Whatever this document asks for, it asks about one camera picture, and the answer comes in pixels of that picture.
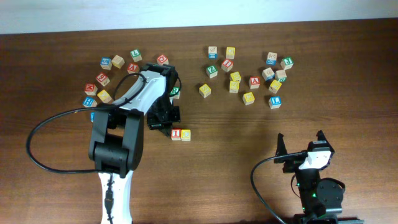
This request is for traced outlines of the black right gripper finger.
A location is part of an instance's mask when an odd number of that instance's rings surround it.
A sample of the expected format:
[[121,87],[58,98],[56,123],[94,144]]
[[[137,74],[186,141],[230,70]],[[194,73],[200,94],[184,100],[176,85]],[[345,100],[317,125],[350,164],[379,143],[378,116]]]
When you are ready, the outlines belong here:
[[279,133],[277,136],[277,149],[275,154],[277,156],[287,155],[287,150],[284,143],[284,135],[282,133]]
[[317,141],[326,142],[326,137],[322,130],[317,132]]

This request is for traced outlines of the yellow letter C block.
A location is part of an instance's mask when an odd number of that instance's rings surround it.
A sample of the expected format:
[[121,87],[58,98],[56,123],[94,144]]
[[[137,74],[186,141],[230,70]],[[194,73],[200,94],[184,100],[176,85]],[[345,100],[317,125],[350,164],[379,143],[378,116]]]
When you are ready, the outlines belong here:
[[181,130],[181,141],[191,141],[192,134],[190,129]]

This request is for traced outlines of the green letter R block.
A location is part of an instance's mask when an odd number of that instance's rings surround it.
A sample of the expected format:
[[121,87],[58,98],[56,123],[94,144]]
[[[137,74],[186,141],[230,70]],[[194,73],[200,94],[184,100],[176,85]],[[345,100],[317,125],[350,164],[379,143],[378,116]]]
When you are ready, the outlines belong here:
[[170,97],[173,99],[179,99],[180,98],[180,88],[173,87],[172,91],[170,92]]

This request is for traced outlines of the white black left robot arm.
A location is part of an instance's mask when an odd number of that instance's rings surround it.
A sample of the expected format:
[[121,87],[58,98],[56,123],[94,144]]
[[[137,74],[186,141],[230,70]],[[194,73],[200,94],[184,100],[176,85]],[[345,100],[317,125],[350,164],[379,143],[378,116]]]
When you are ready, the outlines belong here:
[[172,65],[148,63],[130,89],[95,111],[88,156],[102,187],[102,223],[132,223],[132,176],[144,148],[144,127],[171,135],[180,109],[171,92],[180,81]]

